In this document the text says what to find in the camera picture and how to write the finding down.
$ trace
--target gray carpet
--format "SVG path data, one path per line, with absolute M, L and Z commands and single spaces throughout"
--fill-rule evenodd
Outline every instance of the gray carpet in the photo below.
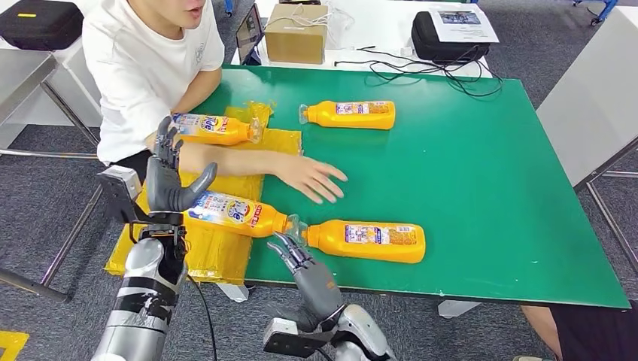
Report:
M 637 0 L 624 3 L 638 5 Z M 481 5 L 501 38 L 488 57 L 490 67 L 504 77 L 522 79 L 535 106 L 595 32 L 588 27 L 591 15 L 585 7 L 573 8 L 569 1 L 481 0 Z M 248 7 L 249 2 L 239 2 L 235 15 L 226 18 L 223 5 L 215 0 L 227 61 L 235 48 L 234 30 Z M 88 142 L 70 127 L 29 126 L 13 146 L 56 150 L 61 144 L 67 144 L 65 150 L 90 151 Z M 636 170 L 638 157 L 632 155 L 621 166 Z M 101 169 L 90 161 L 0 157 L 0 265 L 39 279 L 90 197 L 94 174 Z M 638 247 L 636 180 L 602 179 L 598 185 L 625 234 Z M 627 294 L 638 299 L 638 278 L 591 197 L 581 193 L 579 198 Z M 31 335 L 18 360 L 90 358 L 120 283 L 102 269 L 117 234 L 119 226 L 105 219 L 105 205 L 100 202 L 53 282 L 54 287 L 74 293 L 69 304 L 0 284 L 0 329 Z M 263 353 L 260 345 L 269 320 L 264 305 L 297 300 L 295 290 L 258 287 L 241 304 L 228 301 L 211 284 L 204 284 L 203 292 L 211 306 L 220 360 L 293 359 Z M 483 304 L 462 317 L 443 320 L 436 314 L 434 300 L 358 293 L 346 298 L 370 312 L 402 360 L 509 360 L 521 353 L 551 356 L 515 305 Z M 211 359 L 210 351 L 201 300 L 187 283 L 163 359 Z

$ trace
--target black cord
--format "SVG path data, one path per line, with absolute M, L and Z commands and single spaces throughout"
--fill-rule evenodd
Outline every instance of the black cord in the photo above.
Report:
M 414 59 L 410 59 L 404 56 L 398 56 L 398 55 L 394 55 L 391 53 L 386 53 L 383 51 L 376 51 L 376 50 L 371 50 L 373 49 L 374 46 L 371 47 L 361 47 L 357 50 L 360 51 L 364 51 L 366 53 L 373 53 L 373 54 L 381 54 L 381 55 L 386 55 L 386 56 L 391 56 L 395 59 L 401 59 L 401 60 L 405 60 L 407 61 L 407 63 L 405 65 L 395 65 L 392 64 L 390 62 L 384 62 L 381 60 L 367 60 L 365 62 L 351 62 L 351 61 L 346 61 L 346 60 L 340 60 L 334 63 L 335 66 L 337 66 L 338 64 L 369 64 L 370 70 L 375 73 L 376 76 L 380 77 L 383 80 L 386 80 L 388 83 L 391 82 L 392 80 L 395 80 L 399 77 L 402 77 L 403 75 L 406 74 L 431 74 L 437 71 L 442 71 L 443 74 L 445 75 L 446 78 L 448 78 L 449 84 L 452 88 L 454 88 L 457 91 L 460 91 L 462 93 L 467 94 L 468 96 L 472 96 L 474 98 L 482 98 L 485 96 L 491 96 L 493 94 L 498 93 L 502 88 L 503 88 L 503 79 L 498 75 L 495 74 L 492 70 L 490 70 L 485 64 L 483 64 L 481 62 L 480 59 L 475 59 L 475 60 L 465 60 L 466 56 L 470 55 L 472 52 L 476 52 L 478 50 L 478 46 L 475 45 L 473 47 L 471 47 L 470 49 L 468 49 L 468 51 L 466 51 L 465 53 L 461 54 L 459 57 L 457 57 L 455 60 L 447 62 L 446 64 L 438 64 L 436 62 L 428 62 L 428 61 L 421 61 L 421 60 L 414 60 Z M 455 75 L 453 75 L 452 73 L 454 71 L 457 71 L 459 69 L 461 69 L 462 67 L 464 67 L 465 65 L 471 64 L 475 62 L 478 65 L 478 77 L 471 77 L 471 78 L 462 78 L 462 77 L 457 77 Z M 405 67 L 410 66 L 410 65 L 425 65 L 427 66 L 427 68 L 423 68 L 420 70 L 416 70 L 416 71 L 409 71 L 409 70 L 404 70 Z M 386 74 L 382 74 L 381 70 L 378 68 L 375 68 L 375 66 L 378 65 L 383 65 L 385 67 L 391 68 L 394 71 L 396 71 L 396 74 L 393 74 L 391 76 L 387 76 Z M 496 78 L 498 80 L 498 85 L 494 90 L 491 90 L 490 92 L 487 93 L 473 93 L 471 92 L 466 84 L 468 83 L 475 83 L 477 81 L 479 81 L 479 79 L 481 79 L 482 75 L 483 75 L 483 69 L 487 70 L 490 74 L 492 74 L 492 76 L 494 78 Z
M 187 275 L 188 279 L 193 282 L 195 288 L 199 292 L 199 295 L 202 297 L 202 301 L 204 302 L 204 308 L 206 309 L 206 316 L 208 316 L 208 326 L 211 329 L 211 340 L 213 342 L 213 361 L 217 361 L 217 345 L 215 344 L 215 331 L 213 330 L 213 320 L 211 319 L 211 312 L 208 310 L 208 303 L 206 302 L 206 298 L 204 297 L 204 293 L 202 293 L 202 289 L 199 288 L 199 285 L 195 280 L 193 280 L 190 275 Z
M 333 361 L 333 358 L 330 357 L 330 355 L 326 351 L 324 351 L 323 348 L 318 348 L 317 351 L 321 353 L 321 356 L 323 356 L 324 359 L 327 359 L 328 361 Z
M 138 243 L 137 238 L 133 237 L 133 226 L 135 224 L 150 224 L 149 222 L 144 222 L 141 220 L 133 220 L 131 223 L 129 223 L 129 238 L 131 238 L 131 242 L 133 242 L 133 244 Z

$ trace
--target man's chin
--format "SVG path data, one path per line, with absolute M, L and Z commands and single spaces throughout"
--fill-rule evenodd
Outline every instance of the man's chin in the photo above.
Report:
M 202 20 L 197 20 L 197 21 L 193 21 L 191 20 L 187 25 L 182 26 L 184 29 L 197 29 L 197 27 L 199 26 L 199 24 L 202 23 Z

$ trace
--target laptop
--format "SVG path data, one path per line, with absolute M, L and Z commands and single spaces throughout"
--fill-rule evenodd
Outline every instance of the laptop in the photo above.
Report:
M 261 65 L 255 49 L 263 37 L 263 23 L 257 4 L 253 4 L 235 33 L 240 64 Z

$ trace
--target person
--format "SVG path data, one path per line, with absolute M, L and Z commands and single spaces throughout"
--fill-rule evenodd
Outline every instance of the person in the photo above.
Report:
M 87 67 L 102 95 L 98 158 L 133 168 L 141 181 L 160 122 L 187 113 L 220 83 L 224 45 L 208 0 L 102 0 L 84 20 Z M 273 174 L 311 200 L 343 197 L 343 172 L 304 156 L 184 143 L 180 170 Z
M 558 361 L 638 359 L 638 302 L 631 309 L 576 305 L 521 306 L 525 317 Z M 541 361 L 517 356 L 514 361 Z

